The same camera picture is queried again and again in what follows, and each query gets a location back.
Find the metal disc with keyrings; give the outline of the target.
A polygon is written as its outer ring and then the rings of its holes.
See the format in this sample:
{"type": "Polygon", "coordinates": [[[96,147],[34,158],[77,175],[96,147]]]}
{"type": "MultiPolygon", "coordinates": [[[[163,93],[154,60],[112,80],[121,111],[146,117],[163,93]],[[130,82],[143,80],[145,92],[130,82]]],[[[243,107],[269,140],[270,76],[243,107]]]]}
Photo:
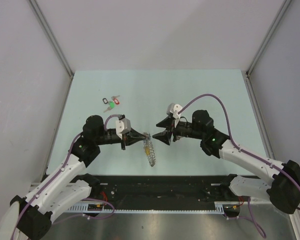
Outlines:
{"type": "Polygon", "coordinates": [[[151,167],[154,167],[156,165],[156,155],[155,155],[155,150],[154,146],[152,143],[151,135],[148,132],[144,132],[143,134],[147,134],[147,139],[143,141],[143,149],[145,152],[145,147],[148,147],[150,149],[150,155],[146,155],[148,163],[151,167]]]}

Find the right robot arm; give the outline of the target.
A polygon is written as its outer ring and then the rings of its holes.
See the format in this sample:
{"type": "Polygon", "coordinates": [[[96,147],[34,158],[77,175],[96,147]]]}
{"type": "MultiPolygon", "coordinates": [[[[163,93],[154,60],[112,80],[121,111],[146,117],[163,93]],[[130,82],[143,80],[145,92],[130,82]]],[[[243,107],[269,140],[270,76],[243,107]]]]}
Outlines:
{"type": "Polygon", "coordinates": [[[166,145],[180,138],[200,140],[200,148],[206,155],[234,163],[257,176],[248,180],[236,174],[229,175],[226,185],[220,188],[225,200],[232,201],[237,196],[264,199],[289,215],[299,209],[300,165],[293,160],[281,162],[263,158],[242,148],[214,127],[214,120],[207,110],[196,110],[191,122],[176,119],[169,113],[157,127],[164,131],[152,137],[166,145]]]}

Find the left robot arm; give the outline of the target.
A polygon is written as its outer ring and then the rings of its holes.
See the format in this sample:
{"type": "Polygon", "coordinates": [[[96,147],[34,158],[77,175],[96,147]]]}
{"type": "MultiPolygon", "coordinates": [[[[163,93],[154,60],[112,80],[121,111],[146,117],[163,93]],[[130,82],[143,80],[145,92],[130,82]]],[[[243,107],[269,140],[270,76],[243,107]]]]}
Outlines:
{"type": "Polygon", "coordinates": [[[97,158],[102,145],[120,144],[125,150],[127,146],[146,140],[144,134],[131,127],[125,115],[117,114],[116,118],[115,128],[107,128],[108,121],[101,116],[88,117],[60,166],[26,196],[16,195],[10,201],[19,204],[16,228],[30,240],[40,240],[54,221],[77,202],[100,196],[100,181],[88,173],[75,185],[67,185],[97,158]]]}

